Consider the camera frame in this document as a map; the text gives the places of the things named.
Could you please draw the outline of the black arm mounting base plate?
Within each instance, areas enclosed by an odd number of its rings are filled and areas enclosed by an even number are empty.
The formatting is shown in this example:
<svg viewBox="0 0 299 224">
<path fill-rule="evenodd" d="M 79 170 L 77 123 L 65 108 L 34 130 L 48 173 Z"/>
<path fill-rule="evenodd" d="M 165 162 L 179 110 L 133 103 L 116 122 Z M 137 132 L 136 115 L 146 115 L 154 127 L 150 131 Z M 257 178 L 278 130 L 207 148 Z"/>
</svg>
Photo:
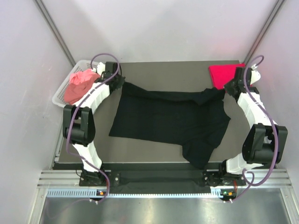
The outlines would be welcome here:
<svg viewBox="0 0 299 224">
<path fill-rule="evenodd" d="M 195 168 L 186 162 L 104 163 L 110 193 L 207 193 L 210 187 L 243 186 L 240 177 L 221 177 L 220 164 Z"/>
</svg>

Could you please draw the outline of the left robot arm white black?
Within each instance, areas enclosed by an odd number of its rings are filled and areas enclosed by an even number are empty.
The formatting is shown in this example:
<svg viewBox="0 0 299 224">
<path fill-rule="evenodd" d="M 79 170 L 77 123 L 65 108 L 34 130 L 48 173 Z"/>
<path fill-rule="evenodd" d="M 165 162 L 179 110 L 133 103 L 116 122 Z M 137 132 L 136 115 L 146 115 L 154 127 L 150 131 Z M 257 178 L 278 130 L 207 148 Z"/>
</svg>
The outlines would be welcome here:
<svg viewBox="0 0 299 224">
<path fill-rule="evenodd" d="M 115 90 L 125 83 L 125 77 L 108 74 L 95 80 L 91 89 L 77 102 L 66 105 L 63 109 L 63 137 L 67 140 L 67 147 L 73 146 L 82 162 L 80 186 L 103 186 L 107 183 L 103 162 L 99 158 L 94 138 L 96 134 L 94 113 L 99 105 Z"/>
</svg>

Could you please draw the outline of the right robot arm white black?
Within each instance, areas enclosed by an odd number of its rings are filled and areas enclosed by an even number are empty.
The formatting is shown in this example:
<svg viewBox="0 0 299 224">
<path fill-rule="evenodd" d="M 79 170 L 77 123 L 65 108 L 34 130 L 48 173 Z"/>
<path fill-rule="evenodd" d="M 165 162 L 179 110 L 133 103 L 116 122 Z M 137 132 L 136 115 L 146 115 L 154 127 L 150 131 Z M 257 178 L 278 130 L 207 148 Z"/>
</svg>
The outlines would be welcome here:
<svg viewBox="0 0 299 224">
<path fill-rule="evenodd" d="M 250 131 L 237 156 L 224 160 L 217 172 L 204 171 L 208 186 L 228 185 L 243 181 L 249 186 L 264 184 L 280 163 L 288 130 L 279 126 L 266 111 L 252 78 L 234 78 L 224 89 L 245 114 Z"/>
</svg>

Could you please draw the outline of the black t shirt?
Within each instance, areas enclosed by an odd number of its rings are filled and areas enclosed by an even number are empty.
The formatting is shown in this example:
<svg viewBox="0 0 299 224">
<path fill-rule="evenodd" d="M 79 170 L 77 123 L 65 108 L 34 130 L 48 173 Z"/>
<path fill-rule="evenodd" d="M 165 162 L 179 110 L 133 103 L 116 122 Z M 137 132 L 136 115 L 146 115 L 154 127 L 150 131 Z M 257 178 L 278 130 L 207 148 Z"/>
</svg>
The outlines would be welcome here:
<svg viewBox="0 0 299 224">
<path fill-rule="evenodd" d="M 228 128 L 225 90 L 148 91 L 125 82 L 109 136 L 182 146 L 182 156 L 203 169 Z"/>
</svg>

